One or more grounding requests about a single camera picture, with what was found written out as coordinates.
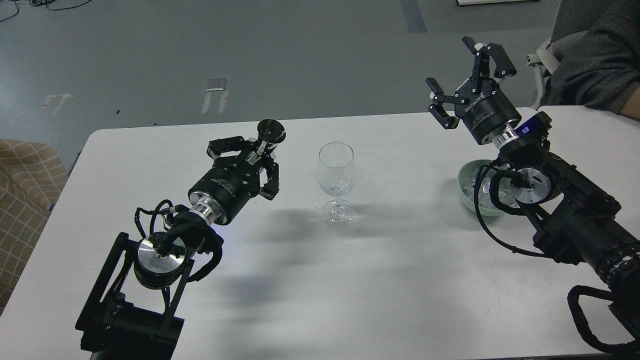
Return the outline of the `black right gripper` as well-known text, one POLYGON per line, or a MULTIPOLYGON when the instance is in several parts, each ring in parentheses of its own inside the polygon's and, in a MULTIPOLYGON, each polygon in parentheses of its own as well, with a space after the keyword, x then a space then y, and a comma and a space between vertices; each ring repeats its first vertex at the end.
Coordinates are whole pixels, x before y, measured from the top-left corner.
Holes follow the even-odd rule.
POLYGON ((518 71, 502 45, 476 42, 470 36, 461 40, 474 55, 470 80, 463 82, 451 96, 444 93, 434 78, 427 77, 425 82, 433 95, 428 110, 446 130, 455 129, 461 119, 474 141, 485 145, 492 133, 507 125, 516 126, 522 120, 498 84, 518 71), (455 115, 449 115, 444 104, 453 104, 455 115))

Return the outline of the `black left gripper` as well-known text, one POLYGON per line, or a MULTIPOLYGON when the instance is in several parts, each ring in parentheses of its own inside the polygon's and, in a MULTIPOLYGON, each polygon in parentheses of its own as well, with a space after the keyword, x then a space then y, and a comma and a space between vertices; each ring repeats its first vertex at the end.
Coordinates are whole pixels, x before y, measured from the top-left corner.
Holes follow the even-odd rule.
POLYGON ((228 152, 244 152, 250 148, 249 139, 242 136, 224 137, 208 142, 206 154, 212 168, 189 190, 190 212, 208 226, 226 226, 240 210, 256 196, 272 201, 279 193, 279 164, 275 161, 247 162, 240 156, 224 156, 228 152), (266 172, 261 187, 260 176, 266 172))

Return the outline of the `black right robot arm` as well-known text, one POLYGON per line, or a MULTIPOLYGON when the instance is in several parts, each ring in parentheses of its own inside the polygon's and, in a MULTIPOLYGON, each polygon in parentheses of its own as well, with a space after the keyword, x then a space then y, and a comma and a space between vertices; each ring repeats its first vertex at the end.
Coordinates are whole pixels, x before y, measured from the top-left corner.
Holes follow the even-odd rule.
POLYGON ((639 353, 639 240, 615 220, 620 203, 585 177, 576 166, 550 151, 552 119, 537 112, 527 121, 499 86, 517 70, 502 45, 471 37, 462 43, 474 57, 471 75, 453 95, 428 77, 429 112, 444 129, 464 123, 478 145, 493 144, 498 156, 477 170, 473 206, 478 223, 492 236, 479 208, 482 181, 489 183, 492 204, 506 214, 524 216, 535 228, 529 251, 495 241, 512 253, 546 258, 558 264, 590 265, 606 289, 575 285, 567 294, 574 325, 582 340, 597 351, 626 356, 639 353), (633 340, 606 344, 592 332, 579 303, 582 297, 609 302, 609 310, 633 340))

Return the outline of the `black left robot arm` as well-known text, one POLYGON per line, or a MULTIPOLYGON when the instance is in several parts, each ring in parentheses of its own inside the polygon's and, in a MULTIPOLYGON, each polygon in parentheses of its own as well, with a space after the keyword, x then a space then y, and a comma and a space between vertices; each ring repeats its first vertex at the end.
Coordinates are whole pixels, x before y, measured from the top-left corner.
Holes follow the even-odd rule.
POLYGON ((169 360, 185 321, 175 315, 188 283, 208 276, 221 262, 224 240, 213 226, 225 226, 256 196, 279 192, 274 149, 285 134, 262 131, 210 141, 212 167, 189 190, 190 207, 165 199, 155 209, 137 208, 141 235, 114 240, 75 325, 80 348, 92 360, 169 360), (160 291, 164 309, 153 312, 126 301, 130 271, 142 287, 160 291))

